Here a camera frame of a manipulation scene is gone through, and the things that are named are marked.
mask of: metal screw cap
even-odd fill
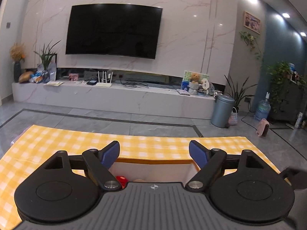
[[[115,189],[119,186],[119,183],[117,181],[107,181],[104,186],[108,189]]]
[[[192,189],[200,189],[203,187],[203,183],[199,181],[191,181],[189,182],[188,186]]]

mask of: pink bag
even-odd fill
[[[230,125],[235,125],[238,123],[238,113],[237,113],[237,109],[235,107],[233,107],[235,109],[235,113],[233,111],[231,111],[230,114],[230,118],[228,119],[228,123]]]

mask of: trash can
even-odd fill
[[[219,95],[215,99],[215,106],[211,123],[214,126],[225,128],[230,117],[232,108],[234,106],[234,99],[225,95]]]

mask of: dark vase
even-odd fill
[[[21,65],[19,61],[14,63],[14,81],[18,83],[18,79],[21,75]]]
[[[41,76],[43,77],[43,83],[48,83],[50,81],[50,73],[48,70],[44,70]]]

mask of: television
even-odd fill
[[[162,8],[133,4],[72,7],[66,54],[108,54],[155,59]]]

